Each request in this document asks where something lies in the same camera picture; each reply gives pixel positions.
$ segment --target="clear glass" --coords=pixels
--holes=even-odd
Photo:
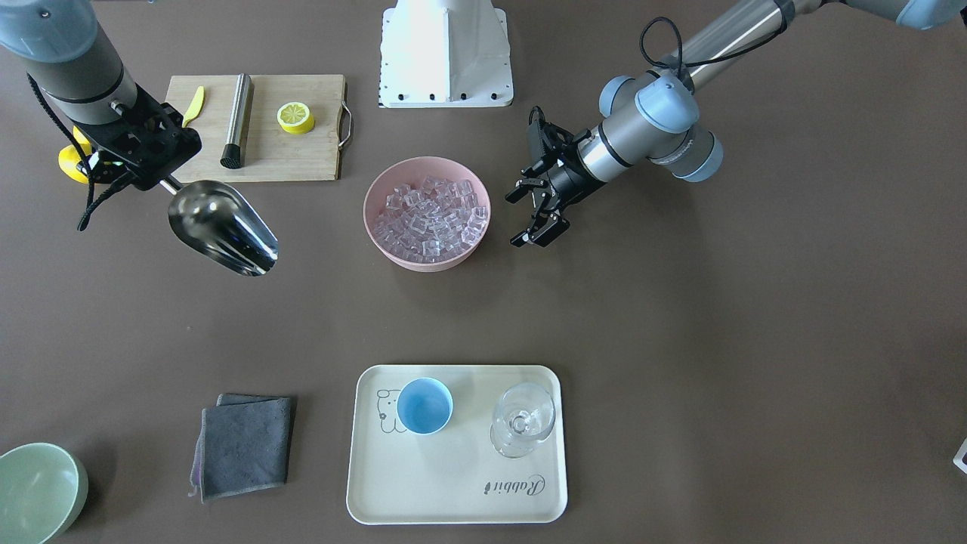
[[[519,383],[508,389],[494,408],[490,441],[504,457],[523,457],[550,436],[554,419],[550,393],[530,381]]]

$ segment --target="brown table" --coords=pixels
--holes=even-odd
[[[183,246],[161,189],[124,191],[76,232],[65,140],[0,54],[0,451],[53,441],[87,466],[62,541],[967,540],[951,462],[967,438],[962,25],[919,33],[842,6],[797,19],[696,96],[726,149],[715,178],[639,166],[575,206],[551,247],[518,250],[529,212],[500,196],[528,163],[530,107],[593,126],[604,83],[644,72],[650,18],[687,37],[732,2],[495,4],[512,106],[381,110],[393,2],[97,3],[156,97],[173,75],[346,75],[342,178],[241,188],[280,243],[258,279]],[[497,202],[478,251],[440,274],[391,264],[363,229],[370,181],[419,155],[469,166]],[[553,369],[565,514],[354,522],[354,386],[397,362]],[[289,482],[201,505],[191,452],[222,392],[298,397]]]

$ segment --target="gray towel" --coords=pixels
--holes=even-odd
[[[190,481],[201,501],[278,487],[288,472],[292,401],[219,395],[201,410]]]

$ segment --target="metal ice scoop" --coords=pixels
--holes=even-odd
[[[243,276],[276,263],[278,240],[234,188],[210,179],[183,186],[172,177],[161,185],[174,195],[168,222],[182,242]]]

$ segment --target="ice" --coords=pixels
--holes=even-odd
[[[389,254],[415,263],[463,255],[483,237],[489,211],[469,180],[427,176],[400,184],[372,225],[373,238]]]

